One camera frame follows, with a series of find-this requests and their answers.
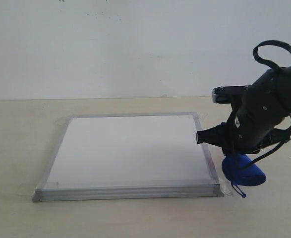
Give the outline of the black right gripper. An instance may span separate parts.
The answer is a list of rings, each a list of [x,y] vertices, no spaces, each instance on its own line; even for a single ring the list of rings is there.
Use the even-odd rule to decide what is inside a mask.
[[[276,99],[229,99],[232,112],[226,123],[196,133],[197,144],[220,147],[225,154],[257,154],[291,139],[290,129],[278,129],[288,112]]]

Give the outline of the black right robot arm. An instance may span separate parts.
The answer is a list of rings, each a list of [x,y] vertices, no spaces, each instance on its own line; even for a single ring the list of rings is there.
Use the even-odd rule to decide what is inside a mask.
[[[276,129],[291,115],[291,66],[267,70],[253,84],[214,88],[213,102],[230,104],[226,122],[198,131],[198,144],[207,143],[241,154],[254,154],[271,145],[288,141],[288,129]]]

